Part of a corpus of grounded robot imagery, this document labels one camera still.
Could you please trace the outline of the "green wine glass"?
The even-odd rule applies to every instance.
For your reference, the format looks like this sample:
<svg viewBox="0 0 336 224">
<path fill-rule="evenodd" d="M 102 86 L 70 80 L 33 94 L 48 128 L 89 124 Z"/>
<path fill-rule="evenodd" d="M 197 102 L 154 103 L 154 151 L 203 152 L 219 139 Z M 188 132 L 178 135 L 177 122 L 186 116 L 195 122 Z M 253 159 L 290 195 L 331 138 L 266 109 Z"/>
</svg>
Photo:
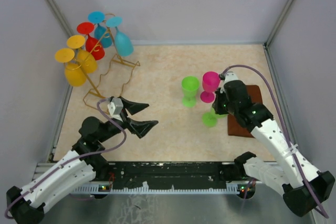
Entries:
<svg viewBox="0 0 336 224">
<path fill-rule="evenodd" d="M 195 76 L 187 76 L 182 80 L 182 104 L 185 107 L 192 108 L 196 105 L 196 95 L 198 93 L 199 86 L 199 80 Z"/>
<path fill-rule="evenodd" d="M 215 127 L 219 119 L 225 118 L 227 116 L 228 114 L 216 113 L 215 109 L 211 107 L 209 112 L 206 112 L 202 115 L 202 122 L 206 127 Z"/>
</svg>

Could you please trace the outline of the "pink wine glass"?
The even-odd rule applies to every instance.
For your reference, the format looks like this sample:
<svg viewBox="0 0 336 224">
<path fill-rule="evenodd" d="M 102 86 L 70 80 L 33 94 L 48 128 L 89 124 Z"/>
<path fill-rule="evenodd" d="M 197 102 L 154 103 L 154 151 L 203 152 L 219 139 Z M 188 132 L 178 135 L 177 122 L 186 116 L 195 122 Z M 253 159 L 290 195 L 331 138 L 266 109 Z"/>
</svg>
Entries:
<svg viewBox="0 0 336 224">
<path fill-rule="evenodd" d="M 215 100 L 214 92 L 220 84 L 220 78 L 217 72 L 208 71 L 202 77 L 203 92 L 200 95 L 201 101 L 212 103 Z"/>
</svg>

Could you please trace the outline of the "green wine glass front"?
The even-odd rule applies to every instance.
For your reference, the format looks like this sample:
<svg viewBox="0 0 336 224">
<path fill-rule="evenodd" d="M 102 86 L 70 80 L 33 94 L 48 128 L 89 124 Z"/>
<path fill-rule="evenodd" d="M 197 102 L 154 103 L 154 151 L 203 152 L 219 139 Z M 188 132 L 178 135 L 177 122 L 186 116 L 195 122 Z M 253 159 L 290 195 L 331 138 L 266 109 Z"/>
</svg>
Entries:
<svg viewBox="0 0 336 224">
<path fill-rule="evenodd" d="M 196 105 L 196 95 L 198 93 L 199 86 L 199 80 L 195 76 L 187 76 L 182 80 L 182 104 L 185 107 L 192 108 Z"/>
</svg>

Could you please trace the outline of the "teal wine glass front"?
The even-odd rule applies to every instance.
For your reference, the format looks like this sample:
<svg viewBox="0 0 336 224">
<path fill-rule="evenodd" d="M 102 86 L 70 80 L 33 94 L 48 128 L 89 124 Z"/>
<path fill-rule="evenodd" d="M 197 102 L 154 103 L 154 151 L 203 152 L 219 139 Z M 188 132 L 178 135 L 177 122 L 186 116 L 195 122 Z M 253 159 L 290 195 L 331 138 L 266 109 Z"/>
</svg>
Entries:
<svg viewBox="0 0 336 224">
<path fill-rule="evenodd" d="M 121 25 L 121 23 L 122 18 L 114 16 L 106 21 L 106 26 L 109 28 L 115 28 L 116 34 L 114 37 L 114 45 L 116 50 L 121 57 L 127 57 L 133 53 L 134 48 L 130 38 L 119 30 L 118 26 Z"/>
</svg>

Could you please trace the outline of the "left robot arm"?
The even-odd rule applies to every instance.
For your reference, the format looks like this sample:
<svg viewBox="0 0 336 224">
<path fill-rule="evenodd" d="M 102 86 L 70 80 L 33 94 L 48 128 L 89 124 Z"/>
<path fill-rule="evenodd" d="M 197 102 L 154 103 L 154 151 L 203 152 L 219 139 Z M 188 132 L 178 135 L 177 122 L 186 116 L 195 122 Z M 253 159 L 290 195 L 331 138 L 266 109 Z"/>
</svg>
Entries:
<svg viewBox="0 0 336 224">
<path fill-rule="evenodd" d="M 109 163 L 103 153 L 114 151 L 126 142 L 126 134 L 143 138 L 157 120 L 135 121 L 130 117 L 148 108 L 147 103 L 109 97 L 97 102 L 102 122 L 89 116 L 79 129 L 80 138 L 65 156 L 37 179 L 6 192 L 6 219 L 17 223 L 40 223 L 45 214 L 76 188 L 94 179 L 108 177 Z"/>
</svg>

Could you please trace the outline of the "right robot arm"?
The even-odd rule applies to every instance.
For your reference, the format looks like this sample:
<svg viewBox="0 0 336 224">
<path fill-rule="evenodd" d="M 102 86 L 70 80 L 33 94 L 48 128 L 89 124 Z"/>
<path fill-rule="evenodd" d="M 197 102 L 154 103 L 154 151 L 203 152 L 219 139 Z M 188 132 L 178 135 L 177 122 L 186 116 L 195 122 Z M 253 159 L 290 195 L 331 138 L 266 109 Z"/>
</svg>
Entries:
<svg viewBox="0 0 336 224">
<path fill-rule="evenodd" d="M 321 172 L 287 142 L 270 111 L 261 103 L 253 103 L 246 85 L 230 73 L 216 90 L 215 113 L 230 114 L 238 124 L 261 142 L 275 158 L 279 168 L 268 165 L 251 152 L 235 159 L 235 175 L 242 180 L 255 178 L 282 196 L 287 207 L 302 217 L 330 196 L 335 178 Z"/>
</svg>

